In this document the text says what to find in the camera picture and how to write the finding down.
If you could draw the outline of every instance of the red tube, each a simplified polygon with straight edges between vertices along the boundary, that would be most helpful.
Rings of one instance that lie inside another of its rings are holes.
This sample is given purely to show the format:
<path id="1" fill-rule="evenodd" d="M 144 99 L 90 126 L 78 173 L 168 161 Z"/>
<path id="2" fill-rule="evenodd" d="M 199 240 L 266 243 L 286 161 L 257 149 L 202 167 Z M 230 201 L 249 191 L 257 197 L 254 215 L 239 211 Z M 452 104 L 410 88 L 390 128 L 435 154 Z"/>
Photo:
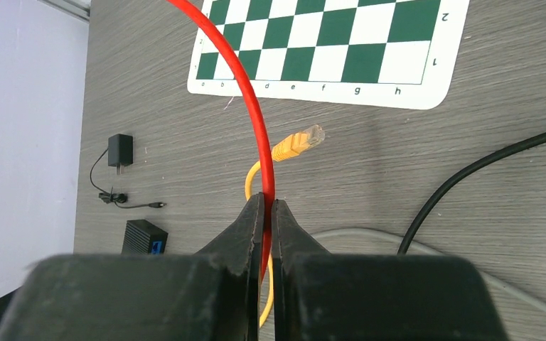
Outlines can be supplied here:
<path id="1" fill-rule="evenodd" d="M 269 260 L 269 253 L 271 251 L 271 206 L 275 200 L 275 177 L 273 174 L 271 145 L 269 144 L 267 128 L 264 126 L 264 119 L 262 117 L 262 112 L 260 111 L 258 99 L 256 98 L 256 94 L 242 63 L 233 52 L 233 49 L 225 37 L 220 34 L 214 24 L 187 0 L 168 0 L 168 2 L 184 12 L 185 15 L 204 31 L 229 65 L 229 68 L 237 80 L 237 85 L 239 85 L 242 90 L 244 102 L 246 102 L 248 114 L 250 114 L 252 126 L 255 131 L 261 167 L 260 172 L 262 174 L 262 192 L 264 193 L 264 231 L 262 233 L 262 260 L 260 264 L 260 278 L 262 281 L 264 272 L 267 270 L 267 261 Z"/>

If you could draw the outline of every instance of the black power adapter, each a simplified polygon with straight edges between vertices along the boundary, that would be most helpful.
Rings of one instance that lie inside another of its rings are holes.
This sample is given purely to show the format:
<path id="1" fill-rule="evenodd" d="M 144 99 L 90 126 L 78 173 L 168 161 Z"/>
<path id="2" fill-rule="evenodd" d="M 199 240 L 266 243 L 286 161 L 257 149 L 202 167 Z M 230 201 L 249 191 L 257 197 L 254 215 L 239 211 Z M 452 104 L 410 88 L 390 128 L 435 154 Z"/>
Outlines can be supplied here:
<path id="1" fill-rule="evenodd" d="M 124 193 L 114 193 L 114 188 L 111 191 L 107 192 L 106 190 L 98 187 L 93 183 L 93 169 L 98 162 L 103 158 L 107 153 L 107 165 L 111 167 L 116 167 L 116 173 L 120 174 L 120 169 L 122 166 L 128 166 L 133 164 L 133 136 L 116 134 L 110 137 L 107 140 L 107 149 L 102 153 L 102 155 L 97 158 L 97 161 L 93 163 L 91 171 L 89 172 L 89 181 L 91 185 L 99 190 L 98 198 L 106 204 L 114 203 L 119 208 L 139 208 L 139 207 L 151 207 L 151 208 L 161 208 L 166 206 L 164 202 L 150 202 L 149 204 L 133 205 L 133 206 L 120 206 L 119 204 L 124 204 L 129 199 L 129 196 Z"/>

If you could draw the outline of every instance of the adapter cord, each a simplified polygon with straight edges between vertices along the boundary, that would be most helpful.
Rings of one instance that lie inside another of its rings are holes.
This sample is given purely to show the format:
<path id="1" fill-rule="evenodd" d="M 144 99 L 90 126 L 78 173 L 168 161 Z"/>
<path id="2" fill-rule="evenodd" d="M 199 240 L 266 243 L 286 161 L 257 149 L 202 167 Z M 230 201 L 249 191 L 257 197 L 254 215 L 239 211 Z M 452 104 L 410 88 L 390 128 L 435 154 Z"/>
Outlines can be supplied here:
<path id="1" fill-rule="evenodd" d="M 99 158 L 93 163 L 93 166 L 91 167 L 91 171 L 89 172 L 89 181 L 91 182 L 91 185 L 95 187 L 100 193 L 97 195 L 101 201 L 103 201 L 106 204 L 110 204 L 111 202 L 116 205 L 118 208 L 123 208 L 125 210 L 131 209 L 131 208 L 140 208 L 140 207 L 151 207 L 151 208 L 162 208 L 166 206 L 165 202 L 150 202 L 149 204 L 140 204 L 140 205 L 132 205 L 132 206 L 121 206 L 120 204 L 124 204 L 129 199 L 129 196 L 124 193 L 114 193 L 114 187 L 110 189 L 109 192 L 106 192 L 103 188 L 95 185 L 93 182 L 93 170 L 95 169 L 95 166 L 97 163 L 100 162 L 100 160 L 104 157 L 104 155 L 107 153 L 108 148 L 105 149 L 105 151 L 100 155 Z"/>

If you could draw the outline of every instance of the yellow ethernet cable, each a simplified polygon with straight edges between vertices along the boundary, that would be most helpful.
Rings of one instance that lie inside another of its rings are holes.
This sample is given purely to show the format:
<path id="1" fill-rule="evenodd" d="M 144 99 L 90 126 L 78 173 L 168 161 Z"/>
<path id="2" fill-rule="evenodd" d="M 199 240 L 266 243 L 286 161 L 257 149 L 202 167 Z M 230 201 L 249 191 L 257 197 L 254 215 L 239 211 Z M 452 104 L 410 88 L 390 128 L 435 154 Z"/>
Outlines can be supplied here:
<path id="1" fill-rule="evenodd" d="M 294 158 L 303 151 L 306 151 L 314 146 L 317 146 L 326 138 L 326 133 L 323 129 L 315 124 L 314 126 L 308 128 L 305 131 L 292 134 L 286 137 L 283 141 L 279 142 L 271 150 L 271 155 L 273 161 L 283 161 L 289 158 Z M 252 181 L 256 173 L 260 171 L 260 161 L 257 161 L 246 175 L 246 182 L 244 185 L 244 192 L 246 194 L 246 201 L 252 196 Z M 269 253 L 269 261 L 267 262 L 267 268 L 269 269 L 269 295 L 267 297 L 267 304 L 264 306 L 264 310 L 260 315 L 259 327 L 261 328 L 264 325 L 264 322 L 269 317 L 271 313 L 271 308 L 273 308 L 273 258 Z"/>

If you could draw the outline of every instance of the black box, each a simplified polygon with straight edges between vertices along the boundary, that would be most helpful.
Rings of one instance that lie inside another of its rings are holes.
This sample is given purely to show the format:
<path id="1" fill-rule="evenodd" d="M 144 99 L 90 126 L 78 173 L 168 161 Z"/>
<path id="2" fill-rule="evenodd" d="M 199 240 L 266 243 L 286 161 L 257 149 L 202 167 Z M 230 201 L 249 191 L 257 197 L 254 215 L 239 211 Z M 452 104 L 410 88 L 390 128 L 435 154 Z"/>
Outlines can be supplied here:
<path id="1" fill-rule="evenodd" d="M 111 167 L 133 164 L 133 136 L 116 134 L 107 140 L 107 165 Z"/>
<path id="2" fill-rule="evenodd" d="M 168 232 L 147 220 L 127 220 L 123 254 L 163 254 Z"/>

